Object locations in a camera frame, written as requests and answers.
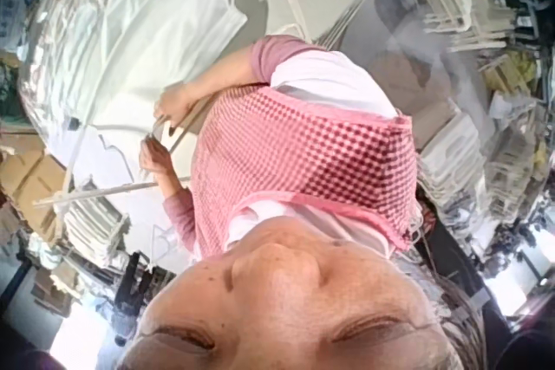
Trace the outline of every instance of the red checkered apron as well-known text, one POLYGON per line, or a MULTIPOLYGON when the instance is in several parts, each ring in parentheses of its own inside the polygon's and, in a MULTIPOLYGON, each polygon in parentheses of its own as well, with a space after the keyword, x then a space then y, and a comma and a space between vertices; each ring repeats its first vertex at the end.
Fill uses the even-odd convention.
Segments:
POLYGON ((231 219, 263 199, 362 220, 408 247, 416 191, 410 118, 308 103, 271 88, 234 88, 208 114, 193 159, 190 227, 203 257, 222 253, 231 219))

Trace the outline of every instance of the hand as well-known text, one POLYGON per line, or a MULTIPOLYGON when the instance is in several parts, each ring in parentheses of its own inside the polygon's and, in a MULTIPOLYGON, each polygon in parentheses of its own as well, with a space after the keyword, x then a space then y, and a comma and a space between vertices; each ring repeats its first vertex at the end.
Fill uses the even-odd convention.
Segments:
POLYGON ((154 105, 154 117, 166 116, 172 128, 177 127, 193 109, 197 99, 188 84, 180 83, 170 87, 154 105))
POLYGON ((140 144, 140 167, 155 176, 175 176, 170 152, 155 138, 147 136, 140 144))

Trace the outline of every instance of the white cloth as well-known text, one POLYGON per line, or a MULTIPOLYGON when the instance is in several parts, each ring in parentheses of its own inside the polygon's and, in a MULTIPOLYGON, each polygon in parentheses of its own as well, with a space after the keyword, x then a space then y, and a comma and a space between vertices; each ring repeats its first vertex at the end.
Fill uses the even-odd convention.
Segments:
MULTIPOLYGON (((361 110, 386 118, 397 115, 372 77, 340 52, 307 51, 295 55, 276 67, 271 86, 302 101, 361 110)), ((393 246, 382 233, 361 221, 308 205, 271 200, 253 203, 232 219, 226 248, 261 222, 282 216, 301 218, 327 236, 363 244, 387 258, 393 253, 393 246)))

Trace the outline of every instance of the white pole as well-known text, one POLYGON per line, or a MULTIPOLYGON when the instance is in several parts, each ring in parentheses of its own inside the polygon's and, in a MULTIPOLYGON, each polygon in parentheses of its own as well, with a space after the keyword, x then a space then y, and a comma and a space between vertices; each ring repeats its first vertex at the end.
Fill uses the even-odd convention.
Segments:
MULTIPOLYGON (((179 178, 181 183, 188 184, 191 180, 191 177, 182 177, 179 178)), ((87 190, 87 191, 75 191, 71 192, 70 194, 57 194, 52 197, 48 197, 45 199, 41 199, 39 201, 34 201, 33 205, 35 207, 43 207, 58 203, 68 203, 71 201, 80 201, 82 199, 90 199, 90 198, 97 198, 97 197, 105 197, 107 195, 114 195, 120 194, 122 192, 131 192, 136 190, 143 190, 145 188, 152 188, 157 186, 155 182, 146 182, 144 184, 125 184, 116 186, 114 188, 106 188, 104 190, 87 190)))

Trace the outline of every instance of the nose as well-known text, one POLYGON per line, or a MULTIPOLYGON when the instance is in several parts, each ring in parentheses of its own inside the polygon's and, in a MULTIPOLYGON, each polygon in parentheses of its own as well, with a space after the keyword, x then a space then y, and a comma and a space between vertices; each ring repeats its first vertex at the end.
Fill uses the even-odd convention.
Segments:
POLYGON ((249 315, 288 316, 302 312, 322 280, 318 261, 310 253, 267 243, 235 261, 234 295, 249 315))

